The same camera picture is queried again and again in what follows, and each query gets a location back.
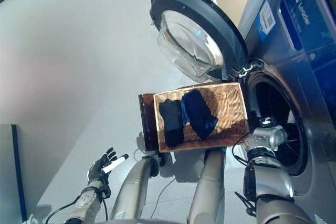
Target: woven basket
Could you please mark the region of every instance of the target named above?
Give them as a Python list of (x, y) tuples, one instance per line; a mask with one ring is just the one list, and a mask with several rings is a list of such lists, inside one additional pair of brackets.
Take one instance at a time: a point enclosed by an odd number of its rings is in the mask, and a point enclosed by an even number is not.
[(215, 129), (205, 141), (202, 141), (190, 123), (187, 123), (183, 129), (183, 143), (173, 148), (168, 147), (165, 144), (164, 122), (159, 112), (159, 104), (166, 99), (181, 100), (185, 93), (194, 89), (194, 87), (183, 88), (154, 95), (155, 121), (160, 152), (231, 146), (249, 131), (240, 84), (233, 82), (205, 85), (197, 87), (197, 89), (202, 94), (211, 114), (218, 118)]

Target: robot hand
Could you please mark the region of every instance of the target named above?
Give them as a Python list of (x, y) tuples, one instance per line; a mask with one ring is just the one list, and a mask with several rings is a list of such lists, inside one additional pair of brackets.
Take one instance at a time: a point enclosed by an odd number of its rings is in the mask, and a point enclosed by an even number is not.
[(104, 185), (108, 185), (110, 171), (105, 173), (103, 168), (110, 165), (111, 162), (117, 160), (115, 154), (116, 153), (113, 151), (113, 147), (111, 147), (101, 156), (100, 159), (92, 164), (88, 170), (88, 184), (90, 184), (93, 180), (98, 180), (101, 181)]

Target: blue panel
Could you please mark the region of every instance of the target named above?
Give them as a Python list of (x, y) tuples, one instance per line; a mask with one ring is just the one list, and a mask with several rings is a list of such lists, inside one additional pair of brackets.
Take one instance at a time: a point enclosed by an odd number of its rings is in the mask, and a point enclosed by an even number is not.
[(306, 52), (333, 43), (315, 0), (285, 0)]

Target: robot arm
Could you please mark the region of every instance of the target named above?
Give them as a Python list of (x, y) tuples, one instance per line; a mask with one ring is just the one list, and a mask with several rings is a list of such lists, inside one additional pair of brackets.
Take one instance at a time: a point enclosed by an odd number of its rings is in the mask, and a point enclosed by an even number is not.
[(295, 205), (290, 177), (274, 153), (286, 140), (286, 132), (278, 125), (256, 128), (244, 143), (248, 157), (244, 195), (256, 204), (258, 224), (312, 223)]
[(127, 154), (119, 158), (115, 154), (113, 148), (108, 149), (90, 167), (88, 187), (77, 197), (75, 208), (65, 224), (93, 224), (95, 222), (101, 202), (111, 196), (108, 182), (110, 172), (128, 158)]

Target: front-loading washing machine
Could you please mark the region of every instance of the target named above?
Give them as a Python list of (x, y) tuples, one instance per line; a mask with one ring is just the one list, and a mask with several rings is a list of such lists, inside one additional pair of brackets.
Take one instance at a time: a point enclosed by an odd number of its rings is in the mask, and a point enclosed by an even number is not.
[(264, 0), (245, 40), (210, 0), (151, 1), (163, 54), (197, 82), (240, 82), (250, 126), (286, 129), (276, 156), (296, 204), (336, 223), (336, 0)]

